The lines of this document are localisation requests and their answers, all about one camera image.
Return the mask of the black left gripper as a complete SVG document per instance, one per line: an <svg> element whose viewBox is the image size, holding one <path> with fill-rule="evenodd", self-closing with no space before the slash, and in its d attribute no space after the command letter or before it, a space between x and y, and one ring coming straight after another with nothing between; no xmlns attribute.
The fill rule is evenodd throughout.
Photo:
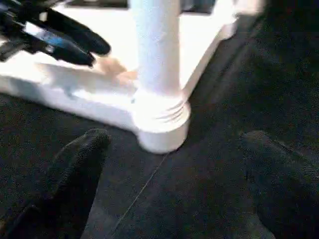
<svg viewBox="0 0 319 239"><path fill-rule="evenodd" d="M2 0L0 2L0 60L7 61L20 51L30 54L42 52L75 65L92 67L93 53L105 56L111 51L110 44L99 34L80 22L53 10L49 0ZM42 32L26 33L28 22L39 20Z"/></svg>

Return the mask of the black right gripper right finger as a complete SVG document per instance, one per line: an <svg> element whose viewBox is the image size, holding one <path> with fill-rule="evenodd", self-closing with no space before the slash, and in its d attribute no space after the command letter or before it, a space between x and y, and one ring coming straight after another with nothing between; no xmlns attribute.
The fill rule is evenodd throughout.
<svg viewBox="0 0 319 239"><path fill-rule="evenodd" d="M317 239L319 160L261 130L243 134L241 150L263 225L277 239Z"/></svg>

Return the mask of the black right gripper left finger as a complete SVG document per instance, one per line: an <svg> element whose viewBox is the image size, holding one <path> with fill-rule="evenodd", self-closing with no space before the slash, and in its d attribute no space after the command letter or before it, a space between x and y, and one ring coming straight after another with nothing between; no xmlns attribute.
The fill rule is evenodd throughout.
<svg viewBox="0 0 319 239"><path fill-rule="evenodd" d="M66 145L0 148L0 237L6 238L28 209L62 195L70 178L109 145L104 129L91 129Z"/></svg>

